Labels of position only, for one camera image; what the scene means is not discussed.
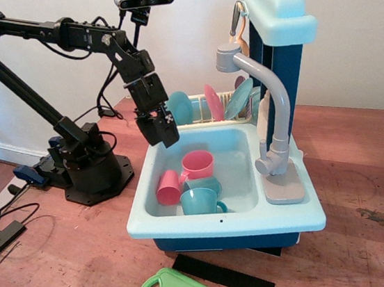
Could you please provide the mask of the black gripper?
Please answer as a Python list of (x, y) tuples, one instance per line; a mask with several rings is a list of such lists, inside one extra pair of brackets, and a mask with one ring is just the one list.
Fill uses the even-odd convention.
[(179, 140), (177, 124), (166, 108), (168, 95), (159, 76), (142, 76), (125, 85), (136, 105), (136, 124), (149, 145), (171, 147)]

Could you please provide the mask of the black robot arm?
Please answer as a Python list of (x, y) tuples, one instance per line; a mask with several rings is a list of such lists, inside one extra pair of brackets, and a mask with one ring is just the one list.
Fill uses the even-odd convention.
[(128, 157), (115, 152), (116, 135), (96, 122), (74, 121), (91, 100), (90, 56), (122, 81), (146, 142), (177, 143), (179, 131), (154, 63), (125, 31), (102, 21), (35, 22), (0, 11), (0, 84), (33, 111), (21, 115), (19, 127), (35, 133), (46, 126), (49, 136), (46, 154), (17, 175), (35, 187), (59, 188), (69, 202), (86, 206), (117, 197), (134, 177)]

